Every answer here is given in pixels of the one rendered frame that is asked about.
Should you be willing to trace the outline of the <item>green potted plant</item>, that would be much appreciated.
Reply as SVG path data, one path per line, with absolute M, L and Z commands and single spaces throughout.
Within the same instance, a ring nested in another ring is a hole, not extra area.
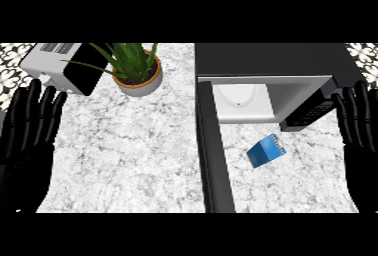
M 71 59 L 68 63 L 112 76 L 127 96 L 147 96 L 162 82 L 162 66 L 156 56 L 158 44 L 146 50 L 140 43 L 90 43 L 97 60 Z

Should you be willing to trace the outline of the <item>silver toaster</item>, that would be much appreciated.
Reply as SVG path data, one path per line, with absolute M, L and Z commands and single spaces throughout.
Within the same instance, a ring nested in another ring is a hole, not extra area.
M 46 86 L 88 96 L 108 61 L 88 43 L 37 43 L 19 62 L 32 78 L 47 76 Z

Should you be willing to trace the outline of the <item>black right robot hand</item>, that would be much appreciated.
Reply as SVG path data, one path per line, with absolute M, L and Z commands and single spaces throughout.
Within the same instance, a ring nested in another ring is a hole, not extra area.
M 378 89 L 365 81 L 331 99 L 344 143 L 347 189 L 360 213 L 378 212 Z

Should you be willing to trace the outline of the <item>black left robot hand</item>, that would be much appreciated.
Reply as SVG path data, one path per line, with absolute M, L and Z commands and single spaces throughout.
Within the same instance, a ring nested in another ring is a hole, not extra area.
M 54 139 L 68 94 L 32 79 L 10 101 L 0 135 L 0 214 L 35 213 L 51 179 Z

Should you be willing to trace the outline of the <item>dark grey microwave door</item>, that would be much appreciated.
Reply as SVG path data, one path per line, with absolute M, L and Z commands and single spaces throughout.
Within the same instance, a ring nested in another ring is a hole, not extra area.
M 229 172 L 209 81 L 195 84 L 196 141 L 207 213 L 235 213 Z

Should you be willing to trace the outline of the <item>dark grey microwave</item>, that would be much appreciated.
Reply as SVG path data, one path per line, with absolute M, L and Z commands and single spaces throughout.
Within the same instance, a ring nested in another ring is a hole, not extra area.
M 298 132 L 363 75 L 344 43 L 198 43 L 195 78 L 205 124 L 276 123 Z

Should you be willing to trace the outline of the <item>blue milk carton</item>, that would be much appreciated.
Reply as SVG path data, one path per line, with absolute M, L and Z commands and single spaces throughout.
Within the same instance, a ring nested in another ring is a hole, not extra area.
M 285 154 L 286 150 L 280 145 L 279 138 L 274 134 L 266 136 L 246 152 L 254 168 L 260 167 Z

